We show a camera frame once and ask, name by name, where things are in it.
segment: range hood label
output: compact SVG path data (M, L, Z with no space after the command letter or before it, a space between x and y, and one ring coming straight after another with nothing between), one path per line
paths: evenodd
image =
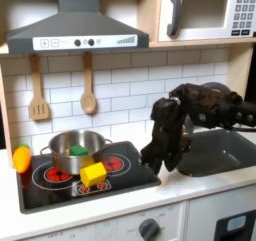
M57 51L77 49L100 49L135 47L138 45L138 35L114 36L72 36L72 37L34 37L35 51Z

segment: wooden spatula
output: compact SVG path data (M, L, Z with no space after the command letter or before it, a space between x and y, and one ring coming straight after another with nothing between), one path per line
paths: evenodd
M32 69L32 80L34 88L34 98L29 105L29 114L33 120L41 120L49 117L49 107L42 97L41 82L40 82L40 57L32 54L29 56L29 61Z
M85 113L92 114L96 109L96 98L92 92L92 54L84 53L83 60L85 90L81 99L81 106Z

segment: pot handle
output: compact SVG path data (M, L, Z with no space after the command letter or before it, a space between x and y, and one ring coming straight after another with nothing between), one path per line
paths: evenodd
M113 144L113 142L112 142L111 140L109 140L109 139L105 139L105 141L109 142L109 144L106 144L106 145L104 146L103 150L108 149L108 148L111 147L112 144Z
M43 151L46 150L46 149L49 149L49 146L47 146L47 147L41 149L41 150L40 150L40 155L43 156L43 157L52 157L52 156L48 156L48 155L43 154Z

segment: sink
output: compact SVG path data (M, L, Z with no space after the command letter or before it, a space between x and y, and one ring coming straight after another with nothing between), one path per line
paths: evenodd
M191 150L184 153L177 170L204 177L256 166L256 145L233 131L214 130L190 136Z

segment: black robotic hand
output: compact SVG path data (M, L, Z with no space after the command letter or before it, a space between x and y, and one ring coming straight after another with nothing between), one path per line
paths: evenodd
M181 85L169 93L168 99L162 98L153 106L152 141L141 150L141 162L148 164L155 174L159 173L162 162L172 171L182 159L182 153L189 151L191 141L182 131L187 115L195 125L209 129L233 130L236 123L256 125L256 106L244 102L237 93Z
M148 164L155 174L159 173L163 161L168 171L172 171L181 160L185 116L178 100L162 98L154 104L151 114L155 121L153 139L141 150L141 162Z

